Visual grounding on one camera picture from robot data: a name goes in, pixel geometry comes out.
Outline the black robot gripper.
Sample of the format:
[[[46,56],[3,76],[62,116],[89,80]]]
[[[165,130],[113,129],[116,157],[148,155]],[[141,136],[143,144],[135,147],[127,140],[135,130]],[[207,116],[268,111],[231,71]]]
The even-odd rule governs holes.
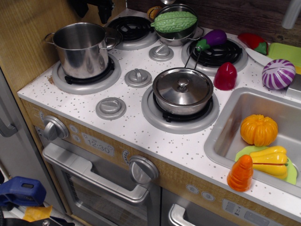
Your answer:
[[[87,0],[86,2],[87,4],[97,6],[100,20],[102,24],[106,24],[115,8],[112,0]]]

